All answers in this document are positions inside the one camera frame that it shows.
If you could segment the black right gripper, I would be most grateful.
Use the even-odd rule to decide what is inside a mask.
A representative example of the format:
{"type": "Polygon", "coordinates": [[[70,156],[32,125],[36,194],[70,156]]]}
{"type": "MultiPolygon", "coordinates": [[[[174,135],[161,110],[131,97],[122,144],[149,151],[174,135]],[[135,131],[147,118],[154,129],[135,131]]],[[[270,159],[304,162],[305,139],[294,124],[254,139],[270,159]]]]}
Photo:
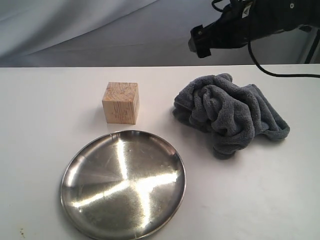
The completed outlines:
{"type": "Polygon", "coordinates": [[[318,0],[231,0],[219,8],[220,18],[208,27],[190,31],[189,50],[198,58],[211,49],[238,49],[250,41],[289,32],[303,26],[319,28],[318,0]]]}

